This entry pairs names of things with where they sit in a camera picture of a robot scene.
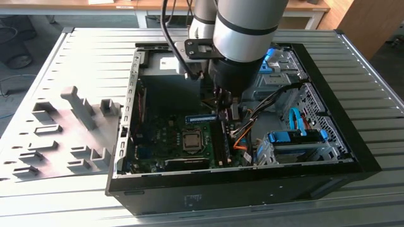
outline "green circuit board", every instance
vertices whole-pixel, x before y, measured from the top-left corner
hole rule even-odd
[[[176,158],[207,158],[209,168],[217,168],[208,122],[185,124],[185,115],[155,116],[148,129],[151,142],[140,144],[135,151],[136,172],[159,172],[164,169],[165,161]],[[193,142],[193,139],[199,143],[192,144],[193,150],[187,150],[184,142]]]

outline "gray plastic bracket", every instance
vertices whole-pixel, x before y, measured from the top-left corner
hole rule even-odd
[[[32,109],[32,115],[43,123],[47,121],[53,121],[51,117],[51,112],[55,112],[56,109],[49,102],[39,102],[35,104]]]
[[[35,141],[28,147],[28,150],[52,150],[57,148],[57,145],[55,140]]]
[[[53,134],[53,133],[59,133],[63,131],[63,128],[59,124],[53,124],[53,125],[47,125],[47,126],[41,126],[41,127],[37,127],[35,130],[33,130],[33,133],[40,136],[40,135],[49,135],[49,134]]]
[[[101,155],[97,153],[97,151],[93,149],[91,151],[91,159],[89,159],[96,167],[100,169],[107,169],[109,166],[111,161],[111,153],[108,152],[107,148],[103,148]]]
[[[72,172],[87,171],[91,168],[88,162],[84,159],[79,159],[79,160],[68,162],[67,167]]]
[[[23,177],[32,177],[37,175],[37,173],[39,173],[37,168],[35,168],[33,166],[28,166],[28,167],[13,169],[12,175],[15,175],[19,178],[23,178]]]
[[[84,157],[84,156],[89,156],[92,153],[91,149],[88,146],[81,146],[81,147],[73,147],[71,148],[71,154],[75,157]]]
[[[88,112],[88,109],[85,108],[85,105],[83,105],[83,101],[77,96],[77,87],[67,87],[61,91],[60,97],[71,103],[72,111],[76,117],[81,120],[87,129],[93,130],[96,126],[95,121],[91,117],[91,112]]]
[[[37,151],[21,153],[19,159],[24,162],[36,162],[44,159],[44,156]]]
[[[119,114],[119,109],[116,108],[112,99],[101,100],[100,110],[104,117],[116,116]]]
[[[83,106],[87,109],[89,115],[95,115],[95,110],[93,110],[92,106],[89,105],[87,98],[80,98],[80,101],[81,101]]]

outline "wooden table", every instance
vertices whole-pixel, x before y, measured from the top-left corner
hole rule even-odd
[[[172,9],[169,0],[167,9]],[[136,15],[139,27],[147,28],[145,16],[160,15],[161,0],[116,0],[112,4],[88,5],[88,0],[0,0],[0,14],[13,15]],[[175,15],[185,15],[185,0],[177,0]],[[329,11],[320,0],[312,5],[305,0],[289,0],[284,17],[308,17],[305,29],[316,29]]]

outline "black cable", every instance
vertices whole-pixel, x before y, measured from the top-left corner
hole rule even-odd
[[[232,132],[232,135],[237,135],[241,131],[244,131],[256,121],[260,112],[267,109],[269,106],[272,106],[276,103],[276,100],[279,99],[280,95],[291,89],[300,88],[303,83],[293,83],[291,85],[283,86],[280,89],[277,89],[264,100],[259,103],[256,108],[252,110],[252,113],[248,115],[248,122]]]
[[[169,16],[169,19],[168,19],[168,21],[167,21],[167,24],[168,24],[168,25],[169,25],[169,23],[171,23],[171,19],[172,19],[172,16],[173,16],[173,14],[175,14],[176,3],[177,3],[177,0],[175,0],[175,3],[172,4],[171,16]]]
[[[184,68],[188,76],[191,77],[192,80],[197,80],[199,76],[197,75],[193,75],[184,59],[183,59],[183,56],[181,54],[179,53],[179,50],[175,46],[175,43],[171,39],[171,36],[169,36],[169,33],[168,33],[168,30],[167,30],[167,25],[165,25],[165,22],[164,22],[164,18],[165,18],[165,10],[167,10],[167,3],[168,3],[168,0],[163,0],[163,6],[161,6],[161,16],[160,16],[160,25],[161,25],[161,30],[163,30],[163,35],[167,39],[167,42],[168,42],[168,45],[171,47],[171,50],[172,50],[172,53],[175,54],[180,64],[181,64],[181,67]]]
[[[188,26],[188,17],[189,17],[189,13],[191,13],[191,16],[193,17],[193,13],[192,13],[192,2],[193,2],[193,0],[191,0],[191,2],[189,2],[189,0],[187,0],[187,4],[188,4],[188,12],[187,12],[187,19],[185,19],[185,27]]]

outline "side panel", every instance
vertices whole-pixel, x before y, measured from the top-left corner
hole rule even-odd
[[[312,200],[356,180],[356,174],[112,192],[133,215]]]

